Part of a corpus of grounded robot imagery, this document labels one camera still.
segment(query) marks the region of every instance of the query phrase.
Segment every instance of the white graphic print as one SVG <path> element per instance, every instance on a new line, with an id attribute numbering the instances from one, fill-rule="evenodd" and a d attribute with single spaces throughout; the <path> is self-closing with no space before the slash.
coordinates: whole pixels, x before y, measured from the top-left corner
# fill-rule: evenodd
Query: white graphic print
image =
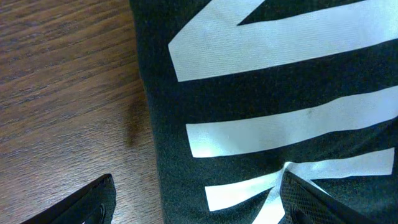
<path id="1" fill-rule="evenodd" d="M 186 124 L 194 157 L 232 156 L 287 146 L 333 131 L 367 128 L 398 116 L 398 86 L 258 118 Z"/>
<path id="2" fill-rule="evenodd" d="M 285 215 L 279 195 L 280 183 L 285 170 L 289 170 L 313 185 L 316 184 L 311 180 L 391 175 L 394 151 L 395 149 L 391 148 L 347 159 L 319 162 L 286 162 L 283 169 L 272 174 L 234 184 L 205 187 L 208 206 L 210 211 L 229 208 L 272 188 L 253 223 L 278 223 Z"/>
<path id="3" fill-rule="evenodd" d="M 212 0 L 203 8 L 169 43 L 177 80 L 269 68 L 398 38 L 397 0 L 365 0 L 238 26 L 262 2 Z"/>
<path id="4" fill-rule="evenodd" d="M 263 2 L 212 0 L 189 21 L 169 43 L 178 82 L 301 62 L 398 39 L 397 0 L 365 0 L 238 26 Z M 187 124 L 186 128 L 194 157 L 217 157 L 275 149 L 333 131 L 367 128 L 397 116 L 398 86 L 394 86 L 289 113 Z M 215 211 L 271 189 L 254 223 L 278 223 L 284 216 L 279 189 L 286 170 L 320 189 L 312 180 L 391 175 L 393 164 L 394 148 L 347 159 L 286 162 L 275 173 L 207 186 L 205 192 L 210 211 Z"/>

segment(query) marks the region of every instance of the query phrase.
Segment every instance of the wooden table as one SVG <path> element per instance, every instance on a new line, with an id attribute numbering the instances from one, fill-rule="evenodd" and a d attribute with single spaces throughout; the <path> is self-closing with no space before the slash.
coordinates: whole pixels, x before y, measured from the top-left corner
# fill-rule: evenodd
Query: wooden table
<path id="1" fill-rule="evenodd" d="M 0 223 L 105 173 L 114 223 L 162 223 L 128 1 L 1 0 Z"/>

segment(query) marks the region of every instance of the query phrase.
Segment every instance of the black fabric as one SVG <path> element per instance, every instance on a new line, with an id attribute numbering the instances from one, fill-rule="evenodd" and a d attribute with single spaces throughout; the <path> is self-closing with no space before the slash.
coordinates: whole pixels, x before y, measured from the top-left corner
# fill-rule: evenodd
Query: black fabric
<path id="1" fill-rule="evenodd" d="M 289 171 L 283 174 L 280 197 L 285 210 L 280 224 L 374 224 Z"/>
<path id="2" fill-rule="evenodd" d="M 251 223 L 268 191 L 233 207 L 209 212 L 205 186 L 269 174 L 281 169 L 285 161 L 346 158 L 398 146 L 398 119 L 393 119 L 360 130 L 328 133 L 277 150 L 193 158 L 185 129 L 187 123 L 286 113 L 398 85 L 397 40 L 278 67 L 179 83 L 167 46 L 209 1 L 131 0 L 166 223 Z M 293 4 L 292 1 L 267 0 L 242 24 L 357 1 L 312 4 L 313 1 L 304 0 L 281 11 L 274 9 Z M 314 182 L 374 221 L 398 222 L 397 161 L 396 153 L 392 175 Z"/>
<path id="3" fill-rule="evenodd" d="M 105 174 L 23 224 L 111 224 L 116 189 Z"/>

